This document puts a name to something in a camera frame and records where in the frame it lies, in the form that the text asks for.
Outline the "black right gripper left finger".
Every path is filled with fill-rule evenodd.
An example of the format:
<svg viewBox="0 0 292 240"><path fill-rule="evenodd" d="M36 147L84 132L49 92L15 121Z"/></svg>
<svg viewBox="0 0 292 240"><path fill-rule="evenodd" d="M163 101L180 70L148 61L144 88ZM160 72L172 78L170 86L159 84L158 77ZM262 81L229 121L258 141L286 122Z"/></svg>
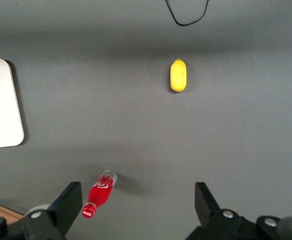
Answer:
<svg viewBox="0 0 292 240"><path fill-rule="evenodd" d="M35 209L24 216L25 239L64 240L81 208L81 183L71 182L47 209Z"/></svg>

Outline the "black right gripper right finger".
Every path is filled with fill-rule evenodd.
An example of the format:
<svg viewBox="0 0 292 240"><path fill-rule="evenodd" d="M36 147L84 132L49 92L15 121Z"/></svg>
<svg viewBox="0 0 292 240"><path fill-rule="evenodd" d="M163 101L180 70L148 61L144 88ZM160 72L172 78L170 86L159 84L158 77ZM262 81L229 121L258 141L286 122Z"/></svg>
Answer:
<svg viewBox="0 0 292 240"><path fill-rule="evenodd" d="M221 209L204 182L195 184L195 210L200 221L188 240L257 240L256 225L230 209Z"/></svg>

